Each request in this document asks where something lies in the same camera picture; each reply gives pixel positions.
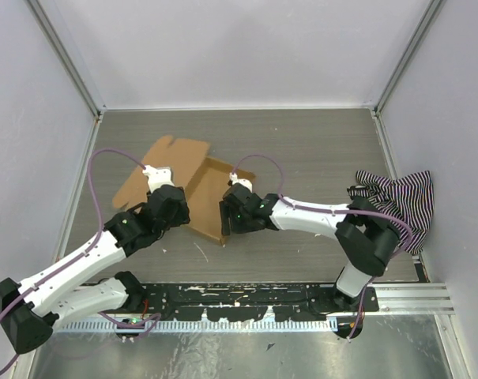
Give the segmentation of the brown cardboard box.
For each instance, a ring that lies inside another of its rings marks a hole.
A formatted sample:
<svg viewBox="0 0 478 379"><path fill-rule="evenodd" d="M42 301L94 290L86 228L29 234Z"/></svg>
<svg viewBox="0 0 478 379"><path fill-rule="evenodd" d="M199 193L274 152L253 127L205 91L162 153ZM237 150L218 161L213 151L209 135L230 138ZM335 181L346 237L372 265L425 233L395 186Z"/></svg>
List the brown cardboard box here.
<svg viewBox="0 0 478 379"><path fill-rule="evenodd" d="M142 158L152 167L169 167L176 186L184 189L190 210L185 228L222 246L219 202L229 189L233 165L209 155L210 143L166 135L158 139Z"/></svg>

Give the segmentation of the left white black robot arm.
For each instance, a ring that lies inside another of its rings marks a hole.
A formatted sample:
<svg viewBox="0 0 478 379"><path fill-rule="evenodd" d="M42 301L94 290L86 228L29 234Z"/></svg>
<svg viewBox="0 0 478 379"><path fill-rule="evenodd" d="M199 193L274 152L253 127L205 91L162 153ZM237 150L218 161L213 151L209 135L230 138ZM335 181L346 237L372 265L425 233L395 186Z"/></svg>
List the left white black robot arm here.
<svg viewBox="0 0 478 379"><path fill-rule="evenodd" d="M106 267L160 240L173 227L190 222L183 188L162 185L148 199L116 213L83 246L42 272L17 283L0 282L0 325L14 351L26 354L53 332L105 310L136 313L145 289L131 272L119 272L101 284L79 286Z"/></svg>

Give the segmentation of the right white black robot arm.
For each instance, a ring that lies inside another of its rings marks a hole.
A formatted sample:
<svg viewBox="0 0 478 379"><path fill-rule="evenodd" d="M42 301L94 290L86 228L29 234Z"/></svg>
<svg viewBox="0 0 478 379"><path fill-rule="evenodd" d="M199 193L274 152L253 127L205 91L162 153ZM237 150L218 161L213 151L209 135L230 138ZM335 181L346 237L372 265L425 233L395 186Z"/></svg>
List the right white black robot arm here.
<svg viewBox="0 0 478 379"><path fill-rule="evenodd" d="M303 231L338 241L348 263L333 285L333 302L348 312L361 302L364 288L384 274L400 247L405 224L380 213L369 200L320 205L277 193L259 197L242 183L232 184L219 203L223 235L262 230Z"/></svg>

